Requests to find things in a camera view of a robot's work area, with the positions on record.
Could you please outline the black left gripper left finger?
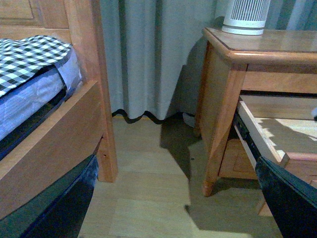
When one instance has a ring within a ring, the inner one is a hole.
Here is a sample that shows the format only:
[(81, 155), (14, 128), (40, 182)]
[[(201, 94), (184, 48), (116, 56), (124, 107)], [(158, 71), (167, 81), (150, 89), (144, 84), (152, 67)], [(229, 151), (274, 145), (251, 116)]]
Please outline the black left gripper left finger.
[(90, 205), (99, 171), (96, 155), (0, 221), (2, 238), (76, 238)]

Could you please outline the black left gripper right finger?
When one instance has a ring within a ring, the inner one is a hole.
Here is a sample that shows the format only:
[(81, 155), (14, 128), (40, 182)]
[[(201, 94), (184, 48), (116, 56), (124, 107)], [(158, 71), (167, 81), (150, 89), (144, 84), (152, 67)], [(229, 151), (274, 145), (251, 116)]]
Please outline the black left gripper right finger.
[(255, 171), (265, 201), (284, 238), (317, 236), (317, 189), (260, 156)]

